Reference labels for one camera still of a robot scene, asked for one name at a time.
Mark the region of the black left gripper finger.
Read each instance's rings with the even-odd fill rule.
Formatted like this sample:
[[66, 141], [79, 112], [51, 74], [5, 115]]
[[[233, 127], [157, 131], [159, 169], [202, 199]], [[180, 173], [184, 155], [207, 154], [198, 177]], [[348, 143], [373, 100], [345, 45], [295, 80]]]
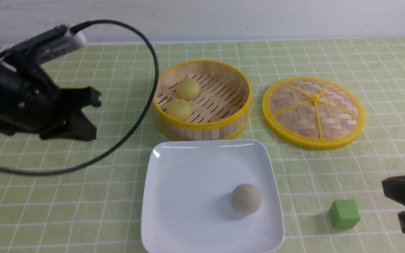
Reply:
[[101, 93], [93, 87], [65, 88], [59, 95], [59, 107], [64, 112], [78, 112], [87, 106], [102, 105]]
[[82, 111], [55, 122], [51, 128], [39, 134], [40, 139], [69, 139], [90, 142], [96, 139], [97, 128]]

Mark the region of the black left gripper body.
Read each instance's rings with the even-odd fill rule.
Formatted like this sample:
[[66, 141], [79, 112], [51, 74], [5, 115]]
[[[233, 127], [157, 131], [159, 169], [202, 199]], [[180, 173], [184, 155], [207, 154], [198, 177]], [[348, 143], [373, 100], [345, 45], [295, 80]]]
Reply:
[[24, 53], [8, 50], [0, 58], [0, 132], [46, 136], [62, 126], [56, 103], [60, 89]]

